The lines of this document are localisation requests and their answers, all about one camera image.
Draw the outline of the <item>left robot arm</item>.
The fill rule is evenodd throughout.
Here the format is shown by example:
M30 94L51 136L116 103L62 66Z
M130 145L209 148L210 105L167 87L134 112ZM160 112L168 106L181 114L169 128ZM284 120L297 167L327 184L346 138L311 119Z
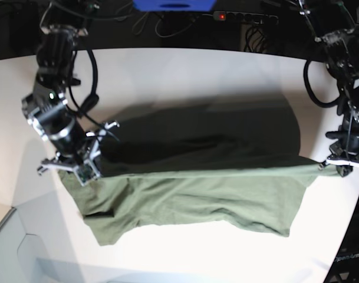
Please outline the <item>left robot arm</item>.
M325 66L337 82L338 97L330 102L316 97L308 77L310 58L303 70L306 91L318 107L336 107L337 115L342 117L338 129L325 134L333 144L320 169L333 165L341 177L346 177L359 168L359 25L343 1L299 1L298 5L314 41L326 56Z

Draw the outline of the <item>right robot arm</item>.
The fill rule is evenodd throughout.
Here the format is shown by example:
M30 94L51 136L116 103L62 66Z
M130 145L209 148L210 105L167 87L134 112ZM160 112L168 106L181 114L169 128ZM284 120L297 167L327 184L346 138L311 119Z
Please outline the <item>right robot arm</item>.
M87 50L93 71L89 95L74 108L68 106L66 98L73 93L73 86L81 84L74 78L74 63L91 22L113 19L99 16L99 9L99 1L50 1L40 20L43 39L36 54L38 69L32 92L22 99L27 123L56 149L55 157L41 161L37 169L40 175L60 170L74 174L81 183L101 177L96 164L100 143L115 124L96 123L98 131L87 133L78 122L89 117L99 100L98 68L91 50Z

